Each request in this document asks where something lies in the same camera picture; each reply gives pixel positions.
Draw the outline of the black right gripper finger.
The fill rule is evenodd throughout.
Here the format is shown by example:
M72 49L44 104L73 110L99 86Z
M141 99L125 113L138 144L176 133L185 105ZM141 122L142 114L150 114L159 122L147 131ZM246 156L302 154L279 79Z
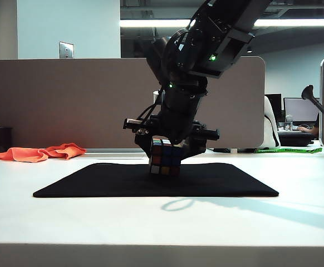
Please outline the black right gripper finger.
M153 136L151 134L135 135L135 143L146 153L148 158L151 158L151 144Z
M192 137L188 137L184 140L182 145L182 157L181 159L187 159L189 157L193 157L206 151L207 141L205 139L194 139Z

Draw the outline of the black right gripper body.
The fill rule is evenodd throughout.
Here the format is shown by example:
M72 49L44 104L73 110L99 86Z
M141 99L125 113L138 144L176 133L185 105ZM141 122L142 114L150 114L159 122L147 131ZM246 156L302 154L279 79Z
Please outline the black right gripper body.
M172 136L172 131L162 128L158 117L150 117L147 121L142 124L142 120L126 118L124 120L123 129L131 129L136 135L147 135L152 136L164 136L170 140L184 140L187 138L199 139L199 140L218 140L219 130L209 130L206 125L199 121L193 121L190 130L186 133L178 133L175 137Z

